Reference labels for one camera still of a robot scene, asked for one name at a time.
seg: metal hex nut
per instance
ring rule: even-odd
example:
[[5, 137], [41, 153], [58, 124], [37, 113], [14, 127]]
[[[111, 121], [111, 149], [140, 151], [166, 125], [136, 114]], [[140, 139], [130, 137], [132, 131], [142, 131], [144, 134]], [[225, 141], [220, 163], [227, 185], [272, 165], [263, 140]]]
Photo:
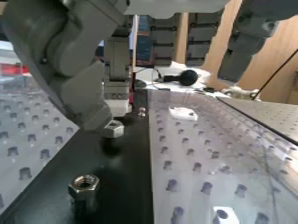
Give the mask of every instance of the metal hex nut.
[[106, 138], [119, 138], [124, 135], [124, 125], [120, 121], [111, 121], [103, 130], [103, 136]]
[[100, 179], [92, 175], [79, 176], [68, 185], [68, 193], [75, 200], [88, 200], [96, 196], [100, 188]]

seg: black table surface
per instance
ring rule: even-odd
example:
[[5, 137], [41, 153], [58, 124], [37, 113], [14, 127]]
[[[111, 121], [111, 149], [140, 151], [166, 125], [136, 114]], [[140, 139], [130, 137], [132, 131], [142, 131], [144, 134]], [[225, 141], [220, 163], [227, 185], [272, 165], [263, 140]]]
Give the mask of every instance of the black table surface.
[[80, 130], [27, 190], [6, 210], [0, 223], [78, 223], [71, 211], [68, 184], [78, 175], [100, 177], [99, 211], [82, 223], [154, 223], [148, 93], [135, 94], [135, 112], [123, 119], [126, 134], [103, 139]]

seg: perforated metal plate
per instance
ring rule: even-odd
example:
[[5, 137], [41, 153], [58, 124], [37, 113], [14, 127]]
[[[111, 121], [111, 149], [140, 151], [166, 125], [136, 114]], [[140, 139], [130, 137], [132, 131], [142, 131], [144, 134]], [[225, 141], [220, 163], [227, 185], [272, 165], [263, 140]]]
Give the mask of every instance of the perforated metal plate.
[[221, 100], [298, 142], [297, 105], [229, 98], [221, 98]]
[[298, 223], [297, 146], [212, 97], [150, 102], [155, 223]]
[[0, 76], [0, 214], [76, 131], [33, 77]]

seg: cable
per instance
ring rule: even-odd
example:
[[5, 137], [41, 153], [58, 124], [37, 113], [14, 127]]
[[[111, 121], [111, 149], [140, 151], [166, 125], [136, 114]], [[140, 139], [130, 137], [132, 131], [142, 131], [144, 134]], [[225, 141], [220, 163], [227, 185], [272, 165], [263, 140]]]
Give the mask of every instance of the cable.
[[159, 69], [156, 69], [156, 68], [143, 68], [142, 70], [139, 70], [139, 71], [136, 72], [136, 74], [140, 73], [140, 72], [143, 72], [143, 71], [147, 70], [147, 69], [154, 69], [154, 70], [156, 70], [158, 73], [159, 73], [159, 78], [160, 78], [160, 79], [163, 78], [163, 75], [162, 75]]
[[154, 68], [154, 69], [152, 69], [152, 86], [154, 86], [158, 90], [167, 90], [167, 91], [171, 91], [170, 88], [160, 88], [160, 87], [158, 87], [158, 86], [155, 85], [155, 82], [154, 82], [154, 73], [155, 73], [155, 71], [160, 74], [160, 71], [159, 71], [156, 68]]
[[256, 100], [256, 98], [259, 97], [260, 93], [263, 92], [263, 90], [265, 89], [265, 87], [268, 86], [269, 82], [273, 80], [275, 76], [277, 75], [277, 73], [283, 70], [283, 68], [287, 66], [287, 64], [289, 63], [289, 61], [292, 60], [292, 58], [296, 56], [296, 54], [298, 53], [298, 49], [296, 49], [296, 51], [293, 52], [293, 54], [291, 55], [291, 57], [287, 59], [287, 61], [284, 62], [284, 64], [280, 66], [280, 68], [277, 69], [277, 71], [273, 73], [272, 77], [269, 78], [269, 80], [265, 82], [264, 86], [261, 87], [260, 91], [257, 92], [256, 96], [253, 97], [252, 100]]

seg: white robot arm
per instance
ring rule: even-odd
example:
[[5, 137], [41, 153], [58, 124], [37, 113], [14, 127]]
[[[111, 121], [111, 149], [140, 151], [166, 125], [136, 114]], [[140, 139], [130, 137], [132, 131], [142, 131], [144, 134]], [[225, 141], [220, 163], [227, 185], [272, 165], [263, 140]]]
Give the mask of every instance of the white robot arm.
[[[188, 65], [202, 65], [229, 0], [10, 0], [5, 30], [17, 53], [66, 116], [86, 130], [112, 119], [106, 100], [130, 97], [130, 15], [150, 15], [155, 64], [170, 65], [180, 12], [191, 12]], [[239, 82], [297, 0], [244, 0], [219, 78]], [[95, 49], [106, 40], [106, 65]]]

